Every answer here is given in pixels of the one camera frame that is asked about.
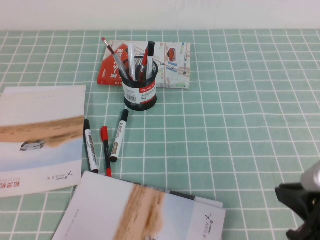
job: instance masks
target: booklet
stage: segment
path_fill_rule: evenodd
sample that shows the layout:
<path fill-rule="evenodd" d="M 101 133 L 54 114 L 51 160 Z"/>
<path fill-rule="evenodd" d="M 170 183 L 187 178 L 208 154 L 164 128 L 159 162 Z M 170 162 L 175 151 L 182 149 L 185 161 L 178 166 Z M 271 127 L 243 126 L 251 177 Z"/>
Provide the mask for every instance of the booklet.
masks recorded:
<path fill-rule="evenodd" d="M 110 40 L 108 44 L 124 62 L 128 59 L 128 44 L 131 41 Z M 147 41 L 133 41 L 135 56 L 144 56 Z M 191 43 L 155 42 L 153 60 L 158 65 L 155 82 L 157 88 L 189 89 Z M 118 65 L 108 49 L 105 50 L 97 83 L 122 85 Z"/>
<path fill-rule="evenodd" d="M 0 198 L 81 182 L 86 86 L 7 87 L 0 98 Z"/>
<path fill-rule="evenodd" d="M 86 171 L 53 240 L 220 240 L 226 210 Z"/>

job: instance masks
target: marker cap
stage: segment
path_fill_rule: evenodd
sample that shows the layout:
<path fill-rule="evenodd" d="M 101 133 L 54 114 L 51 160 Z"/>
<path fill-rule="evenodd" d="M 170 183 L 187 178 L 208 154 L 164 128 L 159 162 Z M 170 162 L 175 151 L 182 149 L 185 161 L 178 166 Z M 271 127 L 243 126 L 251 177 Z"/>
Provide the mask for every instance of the marker cap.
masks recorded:
<path fill-rule="evenodd" d="M 112 156 L 112 157 L 110 157 L 110 161 L 115 163 L 118 161 L 118 158 L 116 156 Z"/>
<path fill-rule="evenodd" d="M 155 55 L 155 42 L 149 41 L 148 42 L 148 56 L 153 57 Z"/>
<path fill-rule="evenodd" d="M 90 121 L 88 119 L 84 120 L 83 129 L 84 129 L 84 131 L 85 130 L 90 130 Z"/>
<path fill-rule="evenodd" d="M 124 109 L 122 111 L 122 115 L 121 115 L 121 120 L 120 121 L 125 121 L 127 122 L 128 120 L 128 115 L 129 115 L 129 111 L 127 109 Z"/>
<path fill-rule="evenodd" d="M 102 142 L 109 140 L 109 137 L 108 137 L 108 128 L 107 128 L 107 126 L 103 126 L 103 127 L 101 128 L 100 134 L 101 134 L 101 140 L 102 140 Z"/>
<path fill-rule="evenodd" d="M 107 169 L 105 170 L 105 173 L 106 173 L 106 175 L 107 175 L 108 177 L 112 178 L 111 168 L 107 168 Z"/>

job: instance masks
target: whiteboard marker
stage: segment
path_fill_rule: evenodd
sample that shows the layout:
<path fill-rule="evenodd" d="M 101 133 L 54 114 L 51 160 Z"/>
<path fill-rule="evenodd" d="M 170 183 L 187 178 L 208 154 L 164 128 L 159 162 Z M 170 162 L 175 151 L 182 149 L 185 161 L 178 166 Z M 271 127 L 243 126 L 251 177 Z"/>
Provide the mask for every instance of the whiteboard marker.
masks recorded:
<path fill-rule="evenodd" d="M 121 144 L 124 139 L 125 129 L 127 125 L 129 111 L 127 109 L 122 111 L 121 120 L 119 122 L 118 131 L 116 132 L 113 148 L 110 155 L 110 161 L 115 163 L 118 160 Z"/>
<path fill-rule="evenodd" d="M 149 41 L 148 42 L 148 58 L 147 58 L 147 67 L 146 67 L 146 79 L 150 79 L 152 77 L 152 70 L 153 70 L 153 61 L 154 61 L 154 54 L 155 54 L 155 42 Z"/>
<path fill-rule="evenodd" d="M 94 142 L 92 140 L 90 122 L 88 119 L 84 120 L 84 138 L 85 138 L 86 152 L 88 153 L 91 172 L 98 174 L 99 168 L 98 168 L 98 163 L 96 158 Z"/>

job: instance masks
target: marker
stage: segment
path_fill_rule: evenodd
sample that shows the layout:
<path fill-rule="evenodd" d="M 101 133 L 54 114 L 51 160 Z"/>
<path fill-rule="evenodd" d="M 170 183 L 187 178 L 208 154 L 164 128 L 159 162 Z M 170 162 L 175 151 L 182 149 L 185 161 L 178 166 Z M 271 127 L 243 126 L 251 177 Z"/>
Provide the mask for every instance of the marker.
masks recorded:
<path fill-rule="evenodd" d="M 144 56 L 142 59 L 142 63 L 141 63 L 141 68 L 140 68 L 140 72 L 139 72 L 139 78 L 138 78 L 138 82 L 143 82 L 146 78 L 145 78 L 145 71 L 147 68 L 147 56 L 148 56 L 148 48 L 145 49 L 144 52 Z"/>
<path fill-rule="evenodd" d="M 155 42 L 148 42 L 148 58 L 147 58 L 147 67 L 146 67 L 146 79 L 150 79 L 152 77 L 153 66 L 152 63 L 154 61 L 155 54 Z"/>
<path fill-rule="evenodd" d="M 115 136 L 115 140 L 114 140 L 114 144 L 111 152 L 111 157 L 110 157 L 110 160 L 113 163 L 115 163 L 119 157 L 121 144 L 124 139 L 128 115 L 129 115 L 129 111 L 127 109 L 122 111 L 121 120 L 119 122 L 118 131 L 116 132 L 116 136 Z"/>
<path fill-rule="evenodd" d="M 136 81 L 135 46 L 132 42 L 128 44 L 129 72 L 133 81 Z"/>
<path fill-rule="evenodd" d="M 103 126 L 101 128 L 100 133 L 101 133 L 101 140 L 103 142 L 103 149 L 104 149 L 105 175 L 111 178 L 112 172 L 111 172 L 111 163 L 110 163 L 110 154 L 109 154 L 109 137 L 108 137 L 107 126 Z"/>
<path fill-rule="evenodd" d="M 90 130 L 90 122 L 88 119 L 84 120 L 84 138 L 85 138 L 86 152 L 88 153 L 91 172 L 98 174 L 99 168 L 97 164 L 94 142 L 92 140 L 92 134 Z"/>

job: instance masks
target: car image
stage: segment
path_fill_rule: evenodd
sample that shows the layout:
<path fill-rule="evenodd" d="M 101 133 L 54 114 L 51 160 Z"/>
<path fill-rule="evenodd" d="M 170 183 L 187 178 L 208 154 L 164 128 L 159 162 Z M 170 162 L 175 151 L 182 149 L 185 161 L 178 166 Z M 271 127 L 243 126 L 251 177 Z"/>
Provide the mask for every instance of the car image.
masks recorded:
<path fill-rule="evenodd" d="M 174 62 L 176 60 L 176 50 L 174 48 L 169 49 L 168 58 L 170 62 Z"/>
<path fill-rule="evenodd" d="M 45 146 L 44 140 L 26 141 L 24 144 L 21 145 L 20 152 L 42 149 L 44 146 Z"/>

